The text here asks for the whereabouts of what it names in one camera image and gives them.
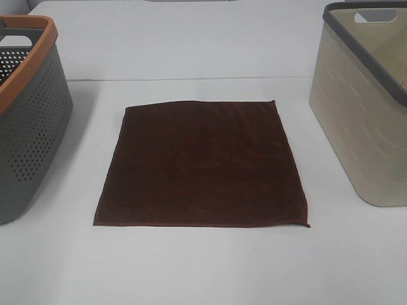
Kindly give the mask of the brown towel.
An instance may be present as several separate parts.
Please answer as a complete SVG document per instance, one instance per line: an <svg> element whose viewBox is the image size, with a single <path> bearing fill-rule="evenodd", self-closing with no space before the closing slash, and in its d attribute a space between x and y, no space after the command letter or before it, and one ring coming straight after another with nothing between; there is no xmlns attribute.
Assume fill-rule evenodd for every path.
<svg viewBox="0 0 407 305"><path fill-rule="evenodd" d="M177 101L125 110L96 226L308 226L276 103Z"/></svg>

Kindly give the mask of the beige basket grey rim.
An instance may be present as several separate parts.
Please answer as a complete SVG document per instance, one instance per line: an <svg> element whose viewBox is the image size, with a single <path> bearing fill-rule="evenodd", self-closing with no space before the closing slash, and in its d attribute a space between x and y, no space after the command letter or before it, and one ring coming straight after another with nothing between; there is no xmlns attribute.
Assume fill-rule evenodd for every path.
<svg viewBox="0 0 407 305"><path fill-rule="evenodd" d="M309 104L356 193L406 204L406 2L326 5Z"/></svg>

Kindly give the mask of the grey perforated basket orange rim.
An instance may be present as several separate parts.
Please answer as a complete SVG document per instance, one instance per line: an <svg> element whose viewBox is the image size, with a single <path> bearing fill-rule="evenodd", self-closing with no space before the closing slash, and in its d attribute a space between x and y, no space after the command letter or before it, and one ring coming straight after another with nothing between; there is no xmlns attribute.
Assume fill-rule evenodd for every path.
<svg viewBox="0 0 407 305"><path fill-rule="evenodd" d="M1 47L1 223L31 204L60 147L72 112L54 21L42 15L1 16L2 36L29 46Z"/></svg>

